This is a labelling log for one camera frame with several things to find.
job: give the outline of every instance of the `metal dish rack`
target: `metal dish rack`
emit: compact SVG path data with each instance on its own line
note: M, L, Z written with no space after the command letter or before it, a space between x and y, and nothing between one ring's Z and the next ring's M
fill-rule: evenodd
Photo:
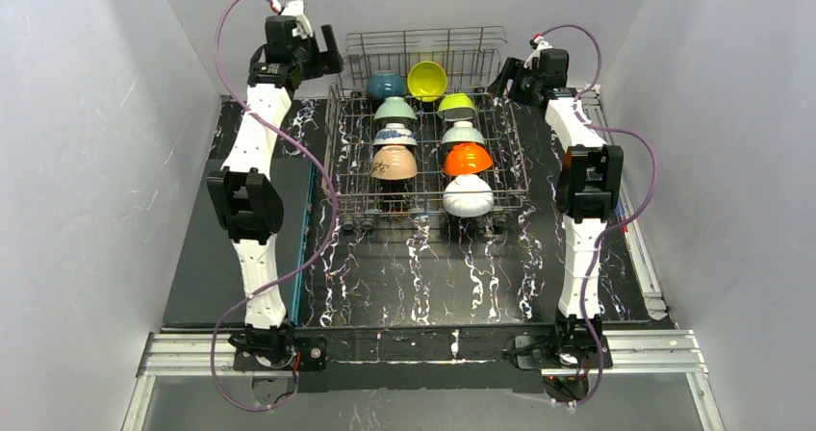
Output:
M478 109L474 126L484 136L494 162L479 173L496 200L485 219L500 226L508 213L523 205L529 181L513 108L484 92L501 66L497 47L505 42L502 27L374 32L346 38L345 75L329 89L325 158L340 196L344 230L370 230L383 218L392 219L394 228L404 217L445 213L442 197L452 178L443 171L446 152L440 141L449 123L436 114L440 100L422 103L406 98L418 118L411 128L418 143L417 176L392 182L370 177L372 142L381 125L374 124L376 104L362 90L378 70L406 77L421 61L439 63L447 73L447 92L467 93Z

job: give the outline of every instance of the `gray floor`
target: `gray floor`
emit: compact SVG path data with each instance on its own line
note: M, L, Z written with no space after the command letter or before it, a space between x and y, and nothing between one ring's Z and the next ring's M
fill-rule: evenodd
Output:
M230 393L256 404L246 378L225 378ZM256 392L274 398L281 380ZM607 375L599 394L570 414L563 407L497 390L352 391L301 394L277 411L248 413L217 393L210 378L160 377L144 429L319 430L697 430L702 429L684 374Z

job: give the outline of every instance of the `wall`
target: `wall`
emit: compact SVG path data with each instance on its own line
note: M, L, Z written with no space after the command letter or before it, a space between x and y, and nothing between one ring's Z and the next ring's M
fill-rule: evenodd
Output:
M166 0L0 0L0 416L118 429L218 98Z
M220 92L213 66L213 37L217 21L231 0L169 0L190 37L195 51ZM305 0L313 26L331 23L341 51L349 33L378 30L503 25L510 43L503 57L526 58L532 36L559 23L580 23L592 30L603 46L606 60L615 57L626 31L643 0ZM268 14L262 1L244 1L227 22L221 52L227 76L246 82L248 59L264 42L263 20ZM595 73L595 49L579 32L551 36L557 46L570 50L574 62L571 78L583 85ZM301 96L325 96L326 81L306 83Z
M663 173L641 225L728 429L813 429L813 0L646 0L606 74L614 126ZM645 194L650 162L625 147Z

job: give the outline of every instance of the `yellow-green bowl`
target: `yellow-green bowl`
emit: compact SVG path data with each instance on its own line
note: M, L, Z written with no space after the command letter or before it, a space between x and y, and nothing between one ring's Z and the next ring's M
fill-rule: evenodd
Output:
M475 120L476 106L464 92L449 94L439 103L439 116L444 121Z
M408 90L422 102L433 102L447 88L447 75L442 67L433 61L424 61L411 67L408 72Z

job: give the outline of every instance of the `orange bowl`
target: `orange bowl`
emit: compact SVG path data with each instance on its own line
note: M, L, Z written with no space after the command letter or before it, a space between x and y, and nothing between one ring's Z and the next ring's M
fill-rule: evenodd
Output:
M490 154L475 142L465 142L453 146L445 159L445 174L459 176L484 171L493 164Z

